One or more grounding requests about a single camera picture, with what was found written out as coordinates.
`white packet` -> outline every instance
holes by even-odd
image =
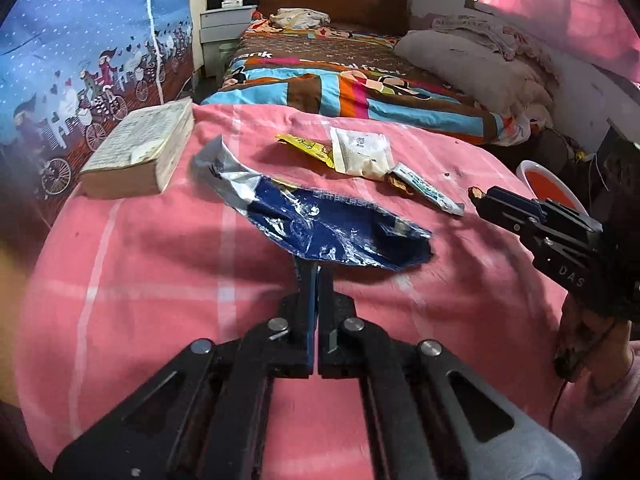
[[[384,180],[393,168],[391,145],[382,134],[368,134],[330,127],[335,171]]]

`thick book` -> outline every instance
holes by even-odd
[[[163,192],[192,129],[191,99],[131,112],[82,168],[82,190],[91,198]]]

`silver bolt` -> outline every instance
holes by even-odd
[[[269,320],[267,326],[272,332],[283,332],[284,330],[289,328],[289,321],[287,321],[283,317],[274,317],[273,319]]]
[[[196,339],[196,341],[191,343],[191,351],[194,354],[208,354],[209,352],[211,352],[211,348],[213,348],[213,345],[208,339]]]
[[[342,325],[349,332],[359,332],[364,328],[364,321],[359,317],[348,317]]]
[[[429,357],[437,357],[442,353],[442,345],[433,339],[427,339],[420,343],[420,352]]]

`headboard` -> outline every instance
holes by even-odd
[[[265,16],[282,7],[303,7],[326,12],[334,25],[404,36],[409,29],[409,0],[260,0],[258,10]]]

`crumpled blue packaging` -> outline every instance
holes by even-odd
[[[305,260],[403,270],[427,262],[431,232],[377,206],[283,183],[242,165],[219,136],[192,161],[197,180]]]

